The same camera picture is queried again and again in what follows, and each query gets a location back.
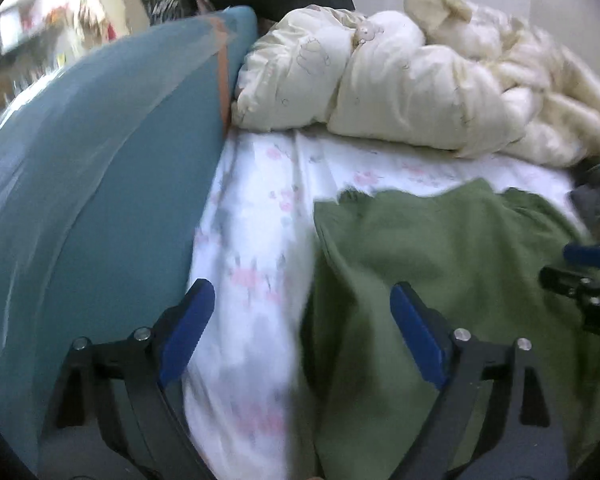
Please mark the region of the olive green pants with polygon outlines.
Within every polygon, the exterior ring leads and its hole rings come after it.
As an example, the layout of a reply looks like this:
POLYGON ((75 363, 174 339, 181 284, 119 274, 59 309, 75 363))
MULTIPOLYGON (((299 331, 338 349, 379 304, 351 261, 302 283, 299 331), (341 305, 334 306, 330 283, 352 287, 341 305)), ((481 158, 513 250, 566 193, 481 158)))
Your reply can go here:
POLYGON ((410 283, 453 327, 528 338, 564 427, 571 463, 600 442, 600 338, 576 305, 546 292, 544 266, 581 232, 545 198, 475 180, 431 197, 343 192, 314 206, 317 254, 301 329, 317 403, 314 445, 329 479, 385 479, 424 423, 425 382, 389 308, 410 283))

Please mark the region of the cream crumpled duvet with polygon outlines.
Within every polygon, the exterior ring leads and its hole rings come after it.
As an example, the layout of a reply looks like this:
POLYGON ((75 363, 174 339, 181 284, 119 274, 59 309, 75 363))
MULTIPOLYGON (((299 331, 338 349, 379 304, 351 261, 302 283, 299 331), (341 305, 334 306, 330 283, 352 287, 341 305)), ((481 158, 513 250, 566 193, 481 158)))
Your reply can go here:
POLYGON ((463 158, 600 158, 600 77, 544 29, 469 0, 292 10, 246 55, 232 115, 252 131, 322 124, 463 158))

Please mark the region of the white floral bed sheet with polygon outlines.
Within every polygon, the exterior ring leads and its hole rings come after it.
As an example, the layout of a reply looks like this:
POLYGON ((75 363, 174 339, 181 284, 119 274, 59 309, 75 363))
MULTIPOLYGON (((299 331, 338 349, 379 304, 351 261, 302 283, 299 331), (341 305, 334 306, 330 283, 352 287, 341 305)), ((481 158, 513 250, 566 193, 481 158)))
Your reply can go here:
POLYGON ((315 204, 347 191, 431 197, 475 180, 539 195, 572 222, 565 174, 502 155, 460 160, 321 130, 228 140, 190 269, 213 284, 215 310, 183 379, 186 422, 218 477, 301 479, 322 470, 301 341, 315 204))

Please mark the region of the black poster sign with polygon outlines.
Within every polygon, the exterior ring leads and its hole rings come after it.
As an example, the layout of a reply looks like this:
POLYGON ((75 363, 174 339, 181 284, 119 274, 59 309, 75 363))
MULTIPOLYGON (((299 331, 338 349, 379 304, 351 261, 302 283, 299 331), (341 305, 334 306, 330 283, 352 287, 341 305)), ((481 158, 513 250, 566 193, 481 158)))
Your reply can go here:
POLYGON ((184 20, 214 11, 209 0, 140 0, 149 25, 184 20))

